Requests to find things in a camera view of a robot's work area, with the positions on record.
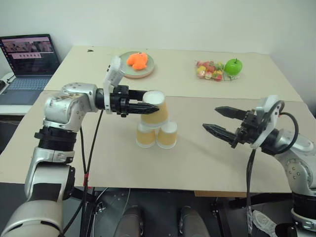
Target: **orange toy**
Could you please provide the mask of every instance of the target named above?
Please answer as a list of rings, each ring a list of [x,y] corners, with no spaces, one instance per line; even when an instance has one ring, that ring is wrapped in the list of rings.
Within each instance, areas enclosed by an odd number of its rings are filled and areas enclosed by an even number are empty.
[[[127,64],[133,66],[135,70],[142,70],[146,68],[146,63],[148,61],[148,56],[146,53],[134,53],[128,57]]]

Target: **white sneaker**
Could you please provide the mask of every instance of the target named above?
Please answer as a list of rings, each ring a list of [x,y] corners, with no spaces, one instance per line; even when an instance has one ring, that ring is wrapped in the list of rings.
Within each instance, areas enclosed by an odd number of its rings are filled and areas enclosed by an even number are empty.
[[[255,226],[270,235],[270,237],[277,237],[276,235],[276,223],[274,223],[269,217],[260,211],[254,210],[252,212],[252,222]]]

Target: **stacked paper cups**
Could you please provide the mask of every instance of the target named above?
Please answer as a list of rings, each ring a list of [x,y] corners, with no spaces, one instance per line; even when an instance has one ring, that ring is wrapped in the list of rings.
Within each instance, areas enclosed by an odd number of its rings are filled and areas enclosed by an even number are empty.
[[[165,95],[161,91],[150,90],[144,94],[143,102],[158,106],[159,111],[141,115],[141,120],[137,125],[136,143],[140,147],[149,148],[157,139],[157,144],[161,148],[173,148],[177,143],[178,127],[176,122],[169,121]]]

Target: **green apple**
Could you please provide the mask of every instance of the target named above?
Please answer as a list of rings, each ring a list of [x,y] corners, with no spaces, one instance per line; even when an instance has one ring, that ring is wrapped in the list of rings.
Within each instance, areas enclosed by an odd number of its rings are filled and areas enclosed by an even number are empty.
[[[224,71],[231,76],[236,76],[242,70],[242,62],[236,58],[229,60],[224,68]]]

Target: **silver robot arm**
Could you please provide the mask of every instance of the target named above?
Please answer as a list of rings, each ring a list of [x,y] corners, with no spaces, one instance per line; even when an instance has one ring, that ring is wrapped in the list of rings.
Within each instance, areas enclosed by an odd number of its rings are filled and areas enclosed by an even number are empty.
[[[255,110],[243,111],[231,107],[215,110],[223,116],[239,119],[241,127],[235,133],[215,124],[203,124],[212,135],[228,142],[232,148],[249,143],[252,149],[274,156],[283,166],[293,196],[291,210],[297,234],[314,236],[316,232],[316,148],[312,141],[297,131],[275,129],[282,115],[284,102],[277,96],[261,99]]]
[[[151,114],[159,108],[141,101],[145,91],[129,90],[118,85],[123,77],[119,59],[107,73],[105,86],[71,83],[48,98],[43,127],[35,137],[35,147],[25,182],[27,201],[11,216],[1,237],[57,237],[63,234],[63,200],[72,194],[75,183],[73,161],[76,135],[86,113],[105,110],[121,117],[128,114]]]

